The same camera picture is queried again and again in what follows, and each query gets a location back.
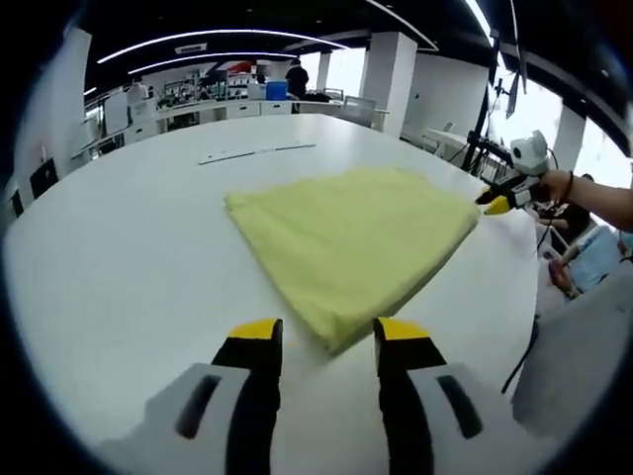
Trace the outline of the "person's right hand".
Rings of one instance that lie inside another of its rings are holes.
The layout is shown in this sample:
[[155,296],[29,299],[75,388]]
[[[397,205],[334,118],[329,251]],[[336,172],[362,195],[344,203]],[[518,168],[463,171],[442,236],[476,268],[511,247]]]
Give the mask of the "person's right hand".
[[540,177],[540,185],[552,201],[567,202],[574,180],[575,175],[572,171],[553,169]]

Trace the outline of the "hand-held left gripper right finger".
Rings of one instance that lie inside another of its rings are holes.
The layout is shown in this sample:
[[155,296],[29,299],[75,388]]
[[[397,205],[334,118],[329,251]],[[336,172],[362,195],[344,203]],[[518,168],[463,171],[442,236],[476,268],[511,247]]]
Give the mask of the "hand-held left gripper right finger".
[[415,323],[373,323],[391,474],[494,474],[494,397]]

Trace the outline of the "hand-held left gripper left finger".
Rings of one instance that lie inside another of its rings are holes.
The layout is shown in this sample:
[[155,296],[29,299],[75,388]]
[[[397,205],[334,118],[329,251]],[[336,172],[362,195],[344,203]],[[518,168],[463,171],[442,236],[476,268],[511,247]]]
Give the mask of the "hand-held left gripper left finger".
[[283,323],[234,328],[209,363],[196,363],[148,400],[148,474],[268,474],[281,406]]

